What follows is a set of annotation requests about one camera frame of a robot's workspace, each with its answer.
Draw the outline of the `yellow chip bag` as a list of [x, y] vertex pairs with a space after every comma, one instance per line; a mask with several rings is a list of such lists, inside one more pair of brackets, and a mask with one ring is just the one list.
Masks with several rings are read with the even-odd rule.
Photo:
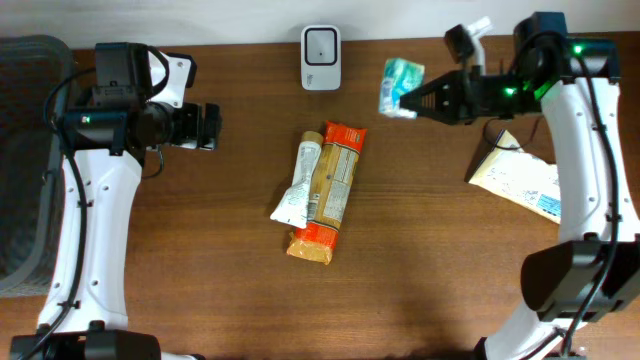
[[557, 165], [548, 164], [519, 146], [508, 131], [501, 131], [497, 145], [482, 158], [467, 182], [559, 224], [561, 196]]

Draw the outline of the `white tube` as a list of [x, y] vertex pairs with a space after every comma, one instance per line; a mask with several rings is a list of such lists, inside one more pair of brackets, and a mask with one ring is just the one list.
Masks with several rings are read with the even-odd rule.
[[298, 146], [291, 186], [285, 191], [270, 219], [304, 229], [307, 224], [308, 203], [313, 173], [319, 161], [323, 136], [306, 131]]

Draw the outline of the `orange pasta package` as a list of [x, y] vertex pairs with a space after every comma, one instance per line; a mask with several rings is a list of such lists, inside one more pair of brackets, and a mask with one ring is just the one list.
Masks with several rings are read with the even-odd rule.
[[287, 255], [325, 265], [331, 262], [366, 134], [365, 128], [326, 123], [311, 178], [306, 227], [290, 234]]

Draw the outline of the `teal tissue pack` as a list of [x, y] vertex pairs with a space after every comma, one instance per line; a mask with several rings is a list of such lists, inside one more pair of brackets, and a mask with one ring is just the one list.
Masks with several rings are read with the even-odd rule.
[[400, 107], [400, 98], [423, 83], [425, 66], [402, 58], [388, 59], [380, 86], [380, 114], [391, 118], [415, 119], [415, 111]]

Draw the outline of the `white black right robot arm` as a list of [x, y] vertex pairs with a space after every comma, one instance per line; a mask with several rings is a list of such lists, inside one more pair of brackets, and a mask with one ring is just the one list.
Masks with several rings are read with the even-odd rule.
[[566, 359], [575, 333], [626, 308], [639, 294], [639, 218], [618, 127], [621, 71], [609, 39], [569, 34], [561, 12], [536, 12], [513, 32], [515, 55], [485, 68], [481, 23], [449, 29], [458, 69], [400, 99], [446, 125], [541, 114], [551, 132], [561, 219], [555, 246], [527, 256], [523, 300], [503, 327], [479, 340], [476, 359]]

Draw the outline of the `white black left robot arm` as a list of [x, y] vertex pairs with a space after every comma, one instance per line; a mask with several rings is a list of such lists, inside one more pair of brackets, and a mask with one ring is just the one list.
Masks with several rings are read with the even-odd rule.
[[138, 43], [96, 48], [96, 85], [84, 105], [44, 118], [60, 143], [64, 211], [56, 267], [33, 335], [12, 340], [14, 359], [160, 359], [151, 335], [128, 328], [124, 296], [131, 208], [144, 156], [165, 145], [216, 147], [214, 104], [185, 101], [192, 57]]

